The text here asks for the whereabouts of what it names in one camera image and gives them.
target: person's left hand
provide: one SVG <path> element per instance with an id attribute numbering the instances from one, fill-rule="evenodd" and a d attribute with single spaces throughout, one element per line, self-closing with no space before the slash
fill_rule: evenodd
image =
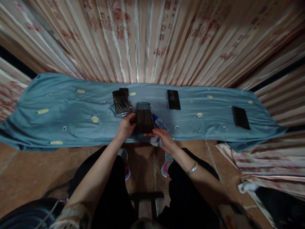
<path id="1" fill-rule="evenodd" d="M 137 125 L 136 123 L 130 123 L 130 121 L 133 121 L 135 119 L 135 115 L 135 113 L 132 113 L 120 122 L 120 128 L 117 136 L 124 139 L 124 141 L 133 133 Z"/>

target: blue bedsheet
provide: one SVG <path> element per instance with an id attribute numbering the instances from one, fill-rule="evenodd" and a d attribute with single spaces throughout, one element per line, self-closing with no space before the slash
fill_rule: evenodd
<path id="1" fill-rule="evenodd" d="M 105 145 L 119 129 L 112 92 L 129 89 L 129 100 L 149 102 L 175 141 L 215 139 L 237 152 L 287 130 L 276 124 L 254 93 L 220 87 L 101 83 L 55 73 L 39 74 L 23 93 L 15 112 L 0 124 L 0 141 L 20 150 Z M 177 90 L 180 111 L 167 109 L 167 90 Z M 237 128 L 232 106 L 246 110 L 251 130 Z M 126 142 L 148 142 L 133 134 Z"/>

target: smartphone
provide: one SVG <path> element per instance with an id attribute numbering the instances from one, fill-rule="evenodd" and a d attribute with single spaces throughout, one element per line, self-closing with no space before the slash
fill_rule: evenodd
<path id="1" fill-rule="evenodd" d="M 239 128 L 250 130 L 246 111 L 242 108 L 232 107 L 235 125 Z"/>
<path id="2" fill-rule="evenodd" d="M 137 132 L 138 133 L 152 133 L 153 132 L 153 118 L 150 112 L 150 104 L 148 102 L 137 103 Z"/>
<path id="3" fill-rule="evenodd" d="M 167 103 L 170 110 L 181 110 L 178 91 L 167 90 Z"/>
<path id="4" fill-rule="evenodd" d="M 125 92 L 126 92 L 126 96 L 127 96 L 127 98 L 128 98 L 128 88 L 122 88 L 122 87 L 120 87 L 119 90 L 125 91 Z"/>
<path id="5" fill-rule="evenodd" d="M 128 98 L 124 90 L 112 92 L 114 109 L 117 115 L 130 112 Z"/>
<path id="6" fill-rule="evenodd" d="M 130 101 L 128 101 L 128 103 L 129 103 L 129 110 L 130 110 L 130 112 L 127 113 L 127 114 L 122 114 L 122 115 L 121 115 L 122 118 L 125 118 L 125 117 L 128 116 L 129 114 L 134 113 L 134 108 L 133 108 L 132 103 L 131 103 Z"/>

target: sleeve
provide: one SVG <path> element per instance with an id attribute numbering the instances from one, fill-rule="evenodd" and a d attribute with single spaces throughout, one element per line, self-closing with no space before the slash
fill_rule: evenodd
<path id="1" fill-rule="evenodd" d="M 218 213 L 226 228 L 261 229 L 260 225 L 238 204 L 220 205 Z"/>
<path id="2" fill-rule="evenodd" d="M 91 220 L 87 208 L 77 204 L 64 209 L 49 229 L 90 229 Z"/>

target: curtain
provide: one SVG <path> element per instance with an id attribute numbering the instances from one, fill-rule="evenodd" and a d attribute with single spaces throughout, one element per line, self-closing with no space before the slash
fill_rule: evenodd
<path id="1" fill-rule="evenodd" d="M 305 124 L 305 66 L 255 92 L 278 124 L 285 127 Z"/>
<path id="2" fill-rule="evenodd" d="M 247 180 L 305 198 L 305 131 L 286 133 L 236 153 L 225 143 L 216 147 Z"/>
<path id="3" fill-rule="evenodd" d="M 37 73 L 123 83 L 229 87 L 304 27 L 290 0 L 6 0 L 0 10 L 2 33 Z"/>
<path id="4" fill-rule="evenodd" d="M 244 75 L 245 80 L 242 81 L 241 79 L 242 82 L 236 82 L 236 86 L 240 89 L 250 90 L 304 56 L 305 30 L 298 34 L 287 46 L 262 63 L 255 71 Z"/>
<path id="5" fill-rule="evenodd" d="M 0 121 L 14 112 L 22 92 L 31 79 L 0 58 Z"/>

